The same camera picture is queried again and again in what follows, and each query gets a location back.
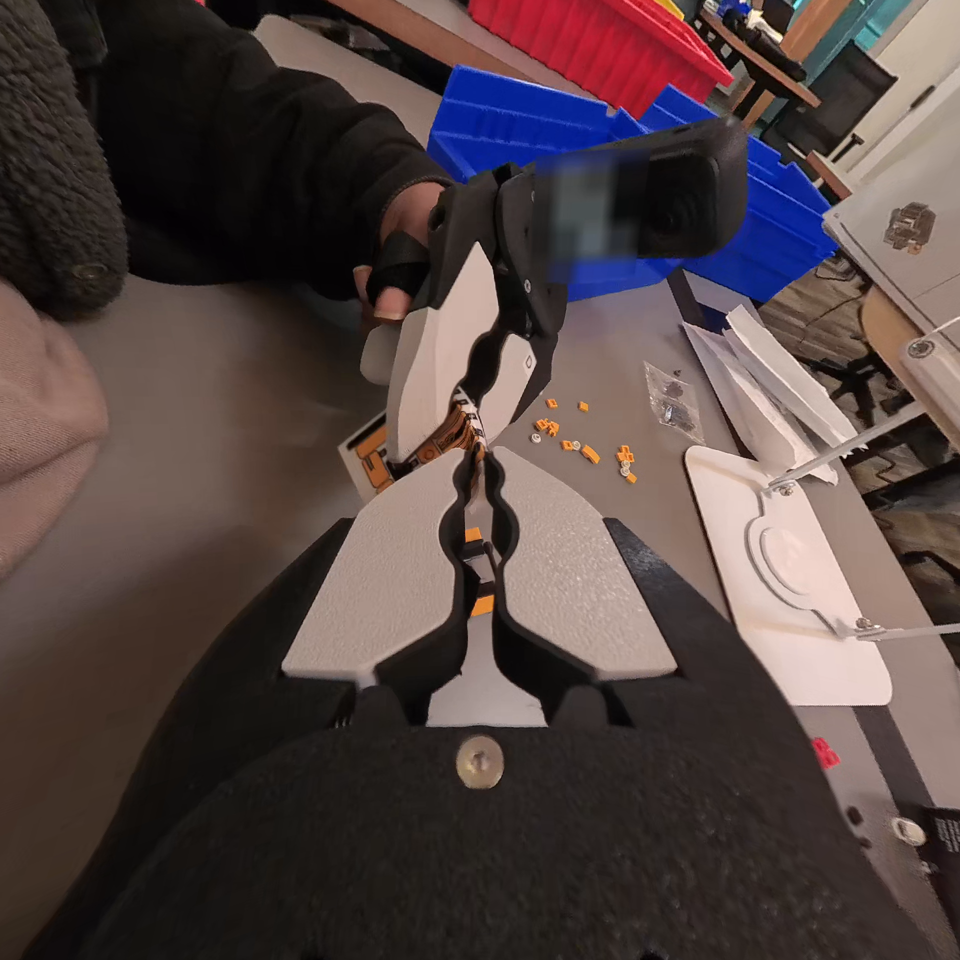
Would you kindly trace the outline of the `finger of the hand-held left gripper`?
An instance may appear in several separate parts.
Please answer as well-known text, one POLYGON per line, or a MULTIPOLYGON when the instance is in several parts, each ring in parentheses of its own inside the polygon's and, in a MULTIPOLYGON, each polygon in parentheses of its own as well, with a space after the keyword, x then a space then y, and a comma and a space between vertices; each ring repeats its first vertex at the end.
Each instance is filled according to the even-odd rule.
POLYGON ((491 445, 513 422, 536 366, 531 343, 516 333, 508 333, 499 350, 493 382, 476 402, 486 445, 491 445))
POLYGON ((405 460, 437 431, 469 373, 481 379, 479 387, 465 390, 475 404, 493 385, 511 331, 500 329, 502 338, 494 337, 491 358, 479 345, 494 333, 498 315, 494 269, 476 242, 442 304, 421 307, 402 323, 386 410, 390 462, 405 460))

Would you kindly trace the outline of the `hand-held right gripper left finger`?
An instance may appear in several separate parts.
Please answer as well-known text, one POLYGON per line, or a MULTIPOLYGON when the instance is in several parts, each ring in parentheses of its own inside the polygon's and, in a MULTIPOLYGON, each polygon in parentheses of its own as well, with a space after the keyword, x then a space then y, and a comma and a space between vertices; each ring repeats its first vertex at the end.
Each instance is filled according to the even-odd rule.
POLYGON ((415 723, 489 726, 462 678, 490 599, 490 548, 468 526, 484 451, 456 449, 363 507, 282 659, 284 678, 383 688, 415 723))

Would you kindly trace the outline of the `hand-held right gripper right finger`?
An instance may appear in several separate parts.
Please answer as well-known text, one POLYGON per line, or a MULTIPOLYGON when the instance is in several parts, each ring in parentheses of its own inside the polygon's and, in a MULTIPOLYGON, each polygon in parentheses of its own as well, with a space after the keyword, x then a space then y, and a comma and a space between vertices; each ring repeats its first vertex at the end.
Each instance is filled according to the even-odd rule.
POLYGON ((506 447, 486 453, 499 671, 549 724, 570 690, 676 673, 633 574, 594 506, 506 447))

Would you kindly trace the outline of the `lego instruction booklet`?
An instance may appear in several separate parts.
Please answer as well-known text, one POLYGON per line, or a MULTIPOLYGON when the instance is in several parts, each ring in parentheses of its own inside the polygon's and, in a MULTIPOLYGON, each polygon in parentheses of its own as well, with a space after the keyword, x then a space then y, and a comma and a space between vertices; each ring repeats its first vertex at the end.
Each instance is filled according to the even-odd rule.
MULTIPOLYGON (((346 471, 363 502, 369 502, 407 474, 426 466, 450 450, 472 451, 486 442, 477 406, 462 387, 453 391, 449 412, 437 431, 405 460, 388 458, 388 424, 378 414, 338 446, 346 471)), ((473 618, 491 615, 495 609, 493 547, 479 526, 464 528, 460 558, 470 570, 473 618)))

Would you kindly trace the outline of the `person's left forearm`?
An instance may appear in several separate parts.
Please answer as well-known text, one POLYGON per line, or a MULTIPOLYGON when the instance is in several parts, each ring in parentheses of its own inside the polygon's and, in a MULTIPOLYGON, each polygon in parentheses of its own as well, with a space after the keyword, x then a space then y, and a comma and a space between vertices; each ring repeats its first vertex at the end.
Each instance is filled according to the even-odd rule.
POLYGON ((356 296, 407 189, 449 186, 388 108, 278 66, 198 2, 96 2, 96 118, 128 269, 174 285, 306 284, 356 296))

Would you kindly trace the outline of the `group of orange lego pieces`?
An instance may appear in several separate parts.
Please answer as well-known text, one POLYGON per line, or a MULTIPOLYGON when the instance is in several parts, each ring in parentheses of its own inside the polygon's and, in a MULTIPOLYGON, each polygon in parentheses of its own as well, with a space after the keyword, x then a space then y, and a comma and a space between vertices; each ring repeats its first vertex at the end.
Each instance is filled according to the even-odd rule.
POLYGON ((622 416, 609 404, 587 400, 559 401, 547 396, 539 402, 529 442, 534 447, 576 456, 594 468, 605 466, 630 486, 639 483, 637 456, 622 441, 622 416))

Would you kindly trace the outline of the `person's left hand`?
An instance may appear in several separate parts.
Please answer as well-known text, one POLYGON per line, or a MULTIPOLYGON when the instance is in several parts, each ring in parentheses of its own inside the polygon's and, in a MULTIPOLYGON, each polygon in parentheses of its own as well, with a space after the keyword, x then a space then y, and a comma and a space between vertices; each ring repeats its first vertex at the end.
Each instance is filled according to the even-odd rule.
MULTIPOLYGON (((427 181, 413 184, 400 192, 390 203, 380 223, 378 239, 401 232, 419 243, 428 242, 428 220, 446 186, 427 181)), ((361 332, 368 336, 381 325, 399 325, 411 309, 413 297, 396 287, 384 287, 375 302, 370 302, 367 284, 373 268, 360 265, 353 270, 357 297, 361 305, 361 332)))

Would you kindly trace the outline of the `blue plastic bin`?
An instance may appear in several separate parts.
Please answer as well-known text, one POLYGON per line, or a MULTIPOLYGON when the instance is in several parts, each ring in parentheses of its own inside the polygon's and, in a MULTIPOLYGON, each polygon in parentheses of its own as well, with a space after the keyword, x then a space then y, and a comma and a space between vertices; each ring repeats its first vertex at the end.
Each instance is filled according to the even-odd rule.
POLYGON ((748 208, 738 234, 719 252, 682 267, 766 303, 836 250, 823 218, 830 204, 795 164, 755 137, 748 143, 748 208))
POLYGON ((506 163, 522 167, 650 132, 605 102, 458 65, 430 128, 427 154, 462 184, 506 163))

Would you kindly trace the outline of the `wooden desk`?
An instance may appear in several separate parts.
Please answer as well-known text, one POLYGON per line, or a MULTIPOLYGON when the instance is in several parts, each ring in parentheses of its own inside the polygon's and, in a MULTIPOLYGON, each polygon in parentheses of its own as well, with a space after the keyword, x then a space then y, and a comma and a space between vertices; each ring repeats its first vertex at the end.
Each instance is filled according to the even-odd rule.
POLYGON ((725 66, 743 65, 751 81, 737 105, 729 109, 748 133, 766 109, 760 102, 767 94, 812 110, 821 106, 822 100, 816 94, 729 30, 705 4, 698 3, 692 21, 696 33, 725 66))

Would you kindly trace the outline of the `clear plastic parts bag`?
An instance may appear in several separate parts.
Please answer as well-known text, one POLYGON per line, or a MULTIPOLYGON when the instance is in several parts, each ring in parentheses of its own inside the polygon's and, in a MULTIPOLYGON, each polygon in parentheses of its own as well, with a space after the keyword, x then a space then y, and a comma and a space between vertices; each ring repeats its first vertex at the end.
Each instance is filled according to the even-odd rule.
POLYGON ((697 396, 693 388, 649 361, 644 362, 647 392, 652 412, 662 426, 677 430, 697 446, 706 443, 697 396))

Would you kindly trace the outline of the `red plastic bin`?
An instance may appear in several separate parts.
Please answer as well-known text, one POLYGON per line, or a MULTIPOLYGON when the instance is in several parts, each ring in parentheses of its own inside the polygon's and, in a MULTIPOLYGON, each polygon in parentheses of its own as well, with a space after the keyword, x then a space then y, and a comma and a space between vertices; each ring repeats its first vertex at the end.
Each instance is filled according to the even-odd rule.
POLYGON ((734 77, 656 1, 470 1, 469 16, 582 90, 640 119, 668 87, 703 104, 734 77))

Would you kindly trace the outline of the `black office chair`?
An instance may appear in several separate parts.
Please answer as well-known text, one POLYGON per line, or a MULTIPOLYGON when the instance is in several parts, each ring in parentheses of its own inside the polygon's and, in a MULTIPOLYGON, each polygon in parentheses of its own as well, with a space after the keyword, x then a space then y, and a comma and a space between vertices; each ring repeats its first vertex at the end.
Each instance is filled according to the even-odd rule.
POLYGON ((802 157, 817 153, 829 158, 897 81, 896 75, 850 40, 810 83, 819 105, 787 104, 763 139, 770 146, 786 144, 802 157))

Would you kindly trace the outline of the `grey flat panel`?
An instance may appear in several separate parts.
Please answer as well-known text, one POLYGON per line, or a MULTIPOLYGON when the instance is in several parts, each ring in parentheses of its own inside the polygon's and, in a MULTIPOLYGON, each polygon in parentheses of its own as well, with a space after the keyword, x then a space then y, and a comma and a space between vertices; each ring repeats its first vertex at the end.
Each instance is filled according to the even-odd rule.
POLYGON ((825 230, 915 326, 958 343, 959 71, 850 170, 825 230))

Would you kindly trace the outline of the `pink hooded garment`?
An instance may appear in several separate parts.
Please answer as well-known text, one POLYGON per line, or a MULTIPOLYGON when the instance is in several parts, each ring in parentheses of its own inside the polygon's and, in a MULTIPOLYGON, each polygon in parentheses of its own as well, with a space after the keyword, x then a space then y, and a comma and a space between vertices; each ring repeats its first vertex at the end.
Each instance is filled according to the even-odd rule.
POLYGON ((100 382, 61 324, 1 283, 1 578, 37 548, 109 429, 100 382))

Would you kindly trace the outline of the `black fleece jacket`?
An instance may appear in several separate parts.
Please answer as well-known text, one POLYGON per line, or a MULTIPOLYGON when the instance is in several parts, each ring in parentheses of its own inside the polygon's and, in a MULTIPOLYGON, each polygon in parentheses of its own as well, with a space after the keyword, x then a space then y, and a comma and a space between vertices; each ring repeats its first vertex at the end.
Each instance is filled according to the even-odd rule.
POLYGON ((2 279, 57 320, 122 291, 128 236, 90 107, 106 54, 92 2, 1 4, 2 279))

